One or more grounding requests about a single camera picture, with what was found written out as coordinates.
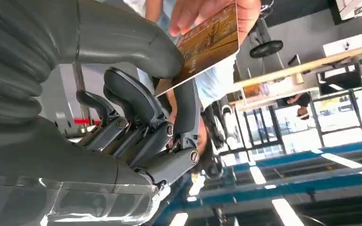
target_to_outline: human hand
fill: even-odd
[[[170,34],[177,36],[200,24],[234,0],[177,0],[170,21]],[[260,0],[235,0],[237,3],[239,44],[255,25],[260,14]]]

